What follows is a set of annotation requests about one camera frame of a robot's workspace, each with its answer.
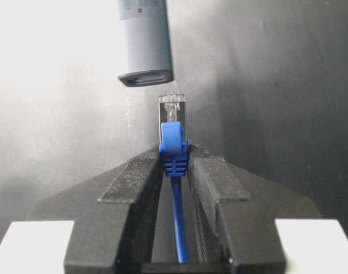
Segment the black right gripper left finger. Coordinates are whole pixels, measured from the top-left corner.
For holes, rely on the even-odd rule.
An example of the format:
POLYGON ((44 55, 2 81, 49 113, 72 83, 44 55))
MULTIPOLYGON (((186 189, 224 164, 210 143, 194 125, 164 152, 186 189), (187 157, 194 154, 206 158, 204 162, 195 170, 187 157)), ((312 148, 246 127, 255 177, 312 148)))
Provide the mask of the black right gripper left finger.
POLYGON ((161 185, 159 152, 152 148, 41 200, 33 219, 74 222, 65 273, 118 273, 151 261, 161 185))

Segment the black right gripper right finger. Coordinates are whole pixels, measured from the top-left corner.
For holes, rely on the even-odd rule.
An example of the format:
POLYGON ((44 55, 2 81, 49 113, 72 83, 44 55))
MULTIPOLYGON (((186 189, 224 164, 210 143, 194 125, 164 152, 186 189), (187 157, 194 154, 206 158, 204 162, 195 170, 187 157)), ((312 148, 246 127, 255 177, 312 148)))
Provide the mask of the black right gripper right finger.
POLYGON ((319 219, 307 196, 189 147, 199 260, 228 273, 284 273, 286 258, 276 219, 319 219))

